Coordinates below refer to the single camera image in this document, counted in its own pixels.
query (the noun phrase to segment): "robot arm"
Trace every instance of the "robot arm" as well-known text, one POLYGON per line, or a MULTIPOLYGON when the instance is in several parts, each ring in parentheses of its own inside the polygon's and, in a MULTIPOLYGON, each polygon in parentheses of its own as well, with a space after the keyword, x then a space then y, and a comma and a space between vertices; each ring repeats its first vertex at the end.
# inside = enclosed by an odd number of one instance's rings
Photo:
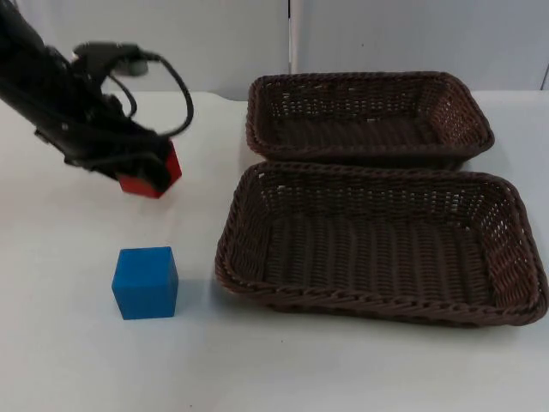
POLYGON ((193 118, 192 100, 175 69, 136 45, 86 43, 68 62, 47 45, 9 0, 0 0, 0 99, 36 127, 36 136, 64 154, 65 163, 118 180, 124 191, 159 197, 181 176, 171 138, 193 118), (142 76, 147 62, 163 64, 187 103, 186 119, 158 134, 131 118, 136 103, 112 73, 142 76), (103 94, 107 77, 130 99, 125 115, 113 95, 103 94))

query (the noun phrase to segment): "black cable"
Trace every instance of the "black cable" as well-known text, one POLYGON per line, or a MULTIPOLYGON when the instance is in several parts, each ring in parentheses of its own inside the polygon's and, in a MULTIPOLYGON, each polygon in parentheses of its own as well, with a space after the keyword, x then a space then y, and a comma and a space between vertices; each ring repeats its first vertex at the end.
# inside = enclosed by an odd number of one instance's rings
POLYGON ((162 139, 170 139, 171 137, 174 137, 178 135, 179 133, 183 132, 185 129, 187 129, 190 125, 190 122, 192 122, 192 119, 195 115, 195 107, 192 103, 192 98, 190 97, 190 92, 187 86, 185 86, 185 83, 181 79, 181 76, 179 76, 178 72, 173 68, 173 66, 168 62, 165 58, 163 58, 161 55, 154 54, 151 52, 144 52, 143 56, 151 61, 156 63, 161 63, 166 70, 172 75, 175 82, 178 84, 179 88, 181 89, 181 92, 183 93, 183 96, 185 97, 185 102, 187 104, 187 118, 181 124, 177 129, 167 131, 165 133, 159 134, 159 137, 162 139))
POLYGON ((137 102, 134 95, 130 92, 130 90, 121 82, 119 81, 115 76, 109 75, 109 79, 111 79, 117 86, 120 87, 120 89, 124 92, 126 95, 126 98, 130 102, 130 113, 126 115, 127 118, 133 118, 137 113, 137 102))

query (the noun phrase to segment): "white wall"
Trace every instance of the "white wall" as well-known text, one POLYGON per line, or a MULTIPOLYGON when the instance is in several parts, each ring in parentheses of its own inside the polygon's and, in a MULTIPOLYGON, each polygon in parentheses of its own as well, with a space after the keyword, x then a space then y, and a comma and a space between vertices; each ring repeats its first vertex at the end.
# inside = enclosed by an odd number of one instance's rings
MULTIPOLYGON (((69 56, 91 39, 160 52, 194 90, 245 99, 258 76, 288 71, 287 0, 18 0, 48 43, 69 56)), ((160 69, 132 89, 175 89, 160 69)))
POLYGON ((540 89, 548 0, 292 0, 293 70, 445 70, 476 89, 540 89))

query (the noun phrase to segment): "brown wicker basket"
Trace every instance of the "brown wicker basket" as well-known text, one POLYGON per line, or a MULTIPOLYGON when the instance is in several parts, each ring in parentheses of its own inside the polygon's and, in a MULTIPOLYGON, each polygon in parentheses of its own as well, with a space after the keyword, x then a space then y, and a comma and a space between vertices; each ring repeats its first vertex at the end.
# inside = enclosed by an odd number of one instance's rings
POLYGON ((447 73, 265 76, 250 88, 248 145, 275 161, 458 168, 494 137, 447 73))
POLYGON ((483 173, 253 166, 215 267, 225 288, 290 312, 522 325, 547 310, 524 205, 483 173))

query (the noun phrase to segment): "white table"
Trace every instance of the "white table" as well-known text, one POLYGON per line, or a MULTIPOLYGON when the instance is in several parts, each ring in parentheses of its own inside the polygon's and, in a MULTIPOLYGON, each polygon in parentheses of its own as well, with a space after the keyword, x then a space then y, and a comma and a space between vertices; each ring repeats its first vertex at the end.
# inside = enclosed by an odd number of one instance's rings
MULTIPOLYGON (((468 168, 518 187, 549 262, 549 94, 477 93, 496 145, 468 168)), ((183 178, 161 200, 62 163, 0 105, 0 410, 547 411, 549 318, 456 330, 263 310, 213 282, 232 192, 257 161, 246 104, 195 94, 175 141, 183 178), (170 245, 175 318, 123 321, 118 251, 170 245)), ((177 94, 140 94, 140 119, 180 120, 177 94)))

